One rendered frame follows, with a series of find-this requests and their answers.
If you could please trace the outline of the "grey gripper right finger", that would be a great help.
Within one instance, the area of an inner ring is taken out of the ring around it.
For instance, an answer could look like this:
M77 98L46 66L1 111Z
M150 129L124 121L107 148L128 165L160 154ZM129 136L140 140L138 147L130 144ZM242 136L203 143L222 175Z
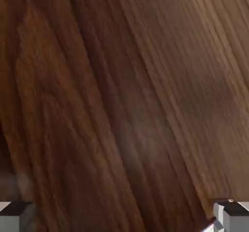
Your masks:
M212 222L202 232L249 232L249 202L217 200L213 215Z

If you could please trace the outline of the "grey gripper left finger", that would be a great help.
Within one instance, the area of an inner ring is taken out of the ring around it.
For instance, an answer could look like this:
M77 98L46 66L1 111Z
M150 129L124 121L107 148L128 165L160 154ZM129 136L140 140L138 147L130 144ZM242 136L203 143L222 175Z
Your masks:
M36 206L24 201L0 201L0 232L36 232Z

